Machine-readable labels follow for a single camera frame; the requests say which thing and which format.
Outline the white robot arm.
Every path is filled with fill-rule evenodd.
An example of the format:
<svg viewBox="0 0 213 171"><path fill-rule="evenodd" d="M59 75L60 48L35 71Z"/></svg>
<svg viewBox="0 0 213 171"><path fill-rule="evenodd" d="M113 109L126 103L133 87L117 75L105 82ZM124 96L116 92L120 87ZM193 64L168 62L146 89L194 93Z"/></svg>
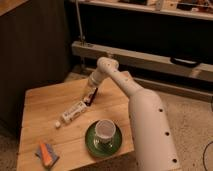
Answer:
<svg viewBox="0 0 213 171"><path fill-rule="evenodd" d="M83 98L110 77L128 97L128 113L138 171L182 171L159 95L118 70L115 59L100 57L91 73Z"/></svg>

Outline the beige pusher tip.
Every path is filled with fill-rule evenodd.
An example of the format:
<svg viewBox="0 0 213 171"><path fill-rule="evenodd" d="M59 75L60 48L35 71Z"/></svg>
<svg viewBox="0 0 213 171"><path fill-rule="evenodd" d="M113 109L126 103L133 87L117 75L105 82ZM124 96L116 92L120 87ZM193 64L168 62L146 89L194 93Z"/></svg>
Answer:
<svg viewBox="0 0 213 171"><path fill-rule="evenodd" d="M83 98L84 99L89 98L91 95L94 94L94 92L95 92L95 87L86 86L84 89Z"/></svg>

